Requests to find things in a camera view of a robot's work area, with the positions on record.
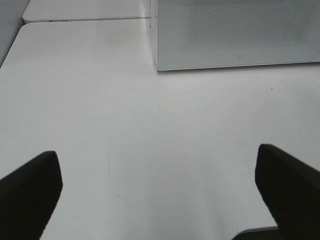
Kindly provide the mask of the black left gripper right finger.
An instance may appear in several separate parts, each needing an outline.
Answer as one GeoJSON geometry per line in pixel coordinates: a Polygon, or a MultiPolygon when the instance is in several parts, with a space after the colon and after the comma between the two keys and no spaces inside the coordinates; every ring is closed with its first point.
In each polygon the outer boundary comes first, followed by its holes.
{"type": "Polygon", "coordinates": [[[320,238],[318,170],[272,144],[261,144],[254,179],[284,239],[320,238]]]}

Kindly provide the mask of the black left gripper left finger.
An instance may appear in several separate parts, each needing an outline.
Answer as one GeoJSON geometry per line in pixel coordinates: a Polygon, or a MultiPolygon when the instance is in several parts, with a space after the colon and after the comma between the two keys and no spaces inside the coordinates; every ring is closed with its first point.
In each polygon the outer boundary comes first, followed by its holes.
{"type": "Polygon", "coordinates": [[[41,238],[61,196],[55,151],[45,151],[0,180],[0,238],[41,238]]]}

